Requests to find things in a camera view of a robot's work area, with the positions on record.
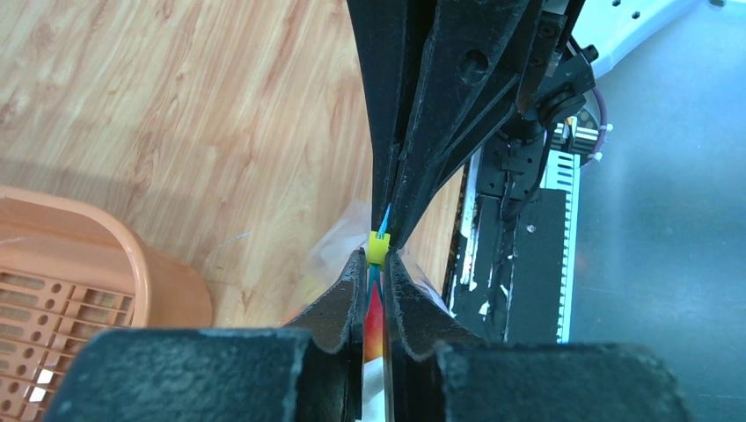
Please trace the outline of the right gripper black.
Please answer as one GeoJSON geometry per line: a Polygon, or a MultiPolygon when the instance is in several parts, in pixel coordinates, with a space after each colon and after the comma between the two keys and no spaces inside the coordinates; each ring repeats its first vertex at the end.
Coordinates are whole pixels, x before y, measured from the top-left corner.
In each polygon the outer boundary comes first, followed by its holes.
{"type": "Polygon", "coordinates": [[[517,107],[521,140],[579,112],[596,86],[596,47],[573,36],[583,1],[437,1],[386,194],[390,247],[400,249],[438,189],[517,107]]]}

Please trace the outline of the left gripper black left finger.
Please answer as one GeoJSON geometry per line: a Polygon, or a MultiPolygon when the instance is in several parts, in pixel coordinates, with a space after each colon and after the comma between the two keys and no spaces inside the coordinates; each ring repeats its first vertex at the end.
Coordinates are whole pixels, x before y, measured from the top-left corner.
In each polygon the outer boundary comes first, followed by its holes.
{"type": "Polygon", "coordinates": [[[279,328],[116,329],[74,359],[47,421],[354,421],[367,262],[279,328]]]}

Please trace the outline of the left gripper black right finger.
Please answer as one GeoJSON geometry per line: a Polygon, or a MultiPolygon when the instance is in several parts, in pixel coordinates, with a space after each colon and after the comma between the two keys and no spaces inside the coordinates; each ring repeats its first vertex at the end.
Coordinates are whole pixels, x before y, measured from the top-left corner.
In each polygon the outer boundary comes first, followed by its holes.
{"type": "Polygon", "coordinates": [[[382,288],[390,421],[690,421],[676,377],[624,344],[490,343],[413,283],[395,251],[382,288]]]}

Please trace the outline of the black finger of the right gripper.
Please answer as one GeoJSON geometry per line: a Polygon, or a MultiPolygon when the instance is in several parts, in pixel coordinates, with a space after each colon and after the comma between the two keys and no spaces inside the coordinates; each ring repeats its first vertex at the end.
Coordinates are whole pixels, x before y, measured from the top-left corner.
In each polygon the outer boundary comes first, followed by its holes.
{"type": "Polygon", "coordinates": [[[373,150],[372,219],[417,222],[436,184],[427,163],[443,153],[443,139],[414,135],[428,89],[428,39],[438,31],[437,1],[350,1],[373,150]]]}

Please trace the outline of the clear zip top bag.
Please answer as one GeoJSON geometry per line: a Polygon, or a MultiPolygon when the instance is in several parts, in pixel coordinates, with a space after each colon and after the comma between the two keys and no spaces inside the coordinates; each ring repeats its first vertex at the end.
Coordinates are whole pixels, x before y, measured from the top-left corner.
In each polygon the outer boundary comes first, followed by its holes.
{"type": "Polygon", "coordinates": [[[286,325],[306,337],[294,393],[298,421],[355,421],[363,414],[366,319],[382,308],[383,393],[390,421],[444,421],[442,354],[471,333],[416,282],[398,251],[376,264],[357,244],[338,279],[286,325]]]}

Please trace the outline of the orange plastic basket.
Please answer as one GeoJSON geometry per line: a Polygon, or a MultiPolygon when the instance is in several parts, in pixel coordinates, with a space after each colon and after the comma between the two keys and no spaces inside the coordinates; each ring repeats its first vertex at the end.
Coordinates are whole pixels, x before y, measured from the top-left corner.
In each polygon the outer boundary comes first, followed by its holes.
{"type": "Polygon", "coordinates": [[[98,333],[208,327],[203,278],[98,207],[1,189],[1,418],[39,421],[98,333]]]}

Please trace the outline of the orange green toy mango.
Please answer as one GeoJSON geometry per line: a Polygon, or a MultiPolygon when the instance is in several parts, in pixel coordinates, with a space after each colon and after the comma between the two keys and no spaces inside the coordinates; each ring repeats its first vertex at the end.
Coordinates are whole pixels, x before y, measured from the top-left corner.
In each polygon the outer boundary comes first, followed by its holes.
{"type": "Polygon", "coordinates": [[[364,361],[380,358],[384,352],[384,310],[381,300],[380,281],[373,282],[370,289],[369,306],[364,321],[364,361]]]}

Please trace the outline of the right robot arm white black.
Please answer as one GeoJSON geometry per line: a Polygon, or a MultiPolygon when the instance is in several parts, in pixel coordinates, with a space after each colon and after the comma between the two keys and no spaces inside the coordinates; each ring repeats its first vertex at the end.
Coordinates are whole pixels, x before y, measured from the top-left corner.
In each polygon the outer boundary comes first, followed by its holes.
{"type": "Polygon", "coordinates": [[[402,247],[448,179],[510,121],[530,138],[686,1],[351,1],[373,151],[373,237],[402,247]]]}

